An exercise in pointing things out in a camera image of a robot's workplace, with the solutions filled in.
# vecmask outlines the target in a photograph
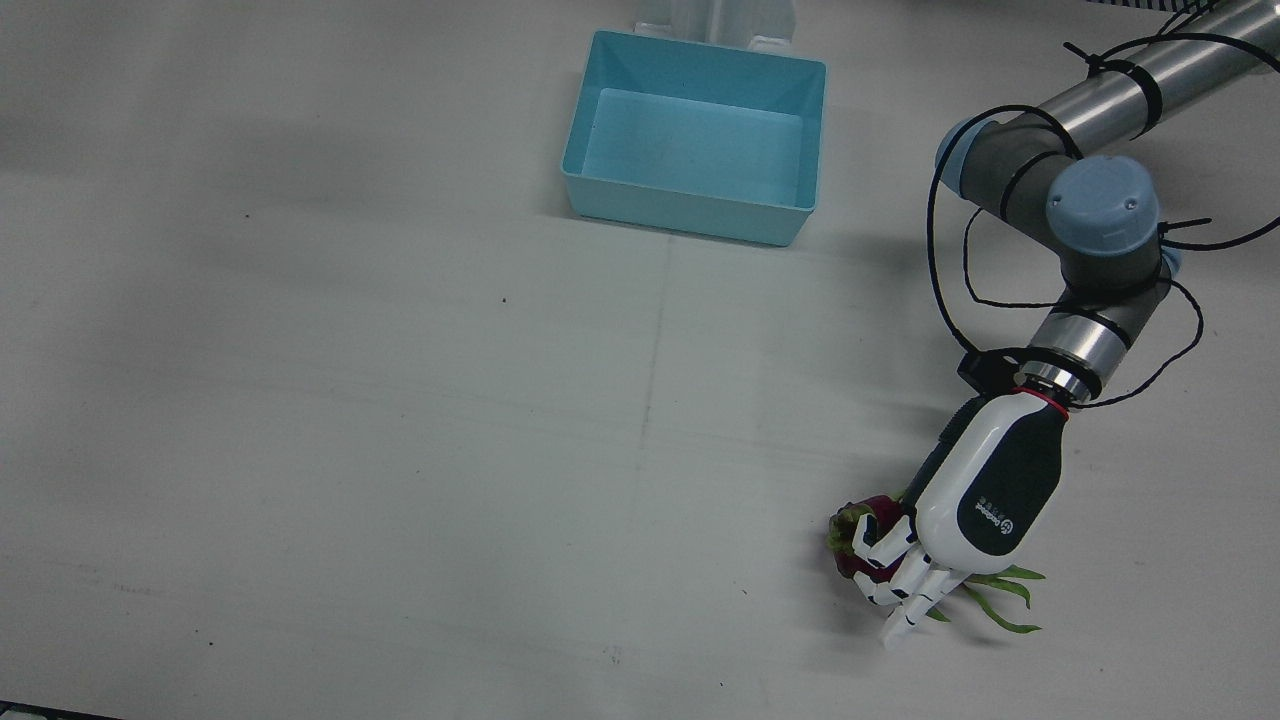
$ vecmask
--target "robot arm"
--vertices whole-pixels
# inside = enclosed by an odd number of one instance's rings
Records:
[[[1034,113],[961,123],[940,149],[938,179],[1052,250],[1066,290],[1027,347],[961,364],[979,397],[942,432],[904,518],[892,528],[860,519],[854,553],[873,568],[899,562],[887,582],[854,577],[872,602],[899,605],[886,646],[969,574],[1014,564],[1057,486],[1068,409],[1102,392],[1178,272],[1147,170],[1083,155],[1149,131],[1260,60],[1280,67],[1280,1],[1224,1],[1166,38],[1124,60],[1093,59],[1085,81]]]

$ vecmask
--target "logo on robot hand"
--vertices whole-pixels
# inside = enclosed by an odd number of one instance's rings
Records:
[[[982,514],[983,518],[991,520],[992,525],[1000,530],[1000,534],[1007,536],[1014,532],[1014,521],[1005,518],[1005,514],[1000,511],[998,507],[986,497],[979,497],[978,502],[973,506],[974,510]]]

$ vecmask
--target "blue plastic bin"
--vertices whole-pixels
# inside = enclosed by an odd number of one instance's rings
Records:
[[[790,245],[818,201],[827,67],[599,31],[564,147],[586,217]]]

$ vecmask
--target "white robotic hand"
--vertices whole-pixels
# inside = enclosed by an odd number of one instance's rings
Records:
[[[1030,388],[970,400],[908,488],[902,519],[878,528],[873,515],[861,516],[854,555],[878,569],[899,562],[887,582],[854,575],[869,601],[900,603],[881,633],[886,647],[969,575],[1014,564],[1057,487],[1066,419],[1062,405]]]

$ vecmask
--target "metal arm segment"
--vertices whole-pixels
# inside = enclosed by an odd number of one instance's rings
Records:
[[[1212,33],[1280,54],[1280,0],[1225,0],[1181,33]],[[1258,65],[1258,59],[1219,42],[1171,40],[1148,45],[1123,61],[1044,101],[1083,154],[1135,137],[1170,114]],[[1052,250],[1068,290],[1030,346],[1066,357],[1061,365],[1032,361],[1029,377],[1068,391],[1076,402],[1097,395],[1167,293],[1175,269],[1149,237],[1121,250],[1082,246],[1055,232],[1051,187],[1076,160],[1048,124],[1032,114],[977,126],[947,163],[951,188]]]

